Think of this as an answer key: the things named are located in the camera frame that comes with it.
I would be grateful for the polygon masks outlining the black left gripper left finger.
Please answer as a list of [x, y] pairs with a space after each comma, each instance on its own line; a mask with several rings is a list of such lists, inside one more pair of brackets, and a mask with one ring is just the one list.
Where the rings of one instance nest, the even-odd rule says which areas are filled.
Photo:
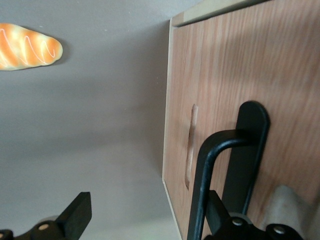
[[15, 240], [78, 240], [92, 219], [90, 192], [80, 192], [55, 219], [36, 224]]

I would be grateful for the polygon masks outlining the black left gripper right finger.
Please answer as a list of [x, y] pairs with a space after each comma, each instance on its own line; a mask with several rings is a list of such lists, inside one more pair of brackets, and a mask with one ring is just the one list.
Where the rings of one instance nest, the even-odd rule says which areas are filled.
[[242, 215], [231, 216], [216, 193], [209, 192], [206, 219], [211, 234], [206, 240], [301, 240], [300, 234], [284, 224], [269, 224], [265, 230], [255, 227]]

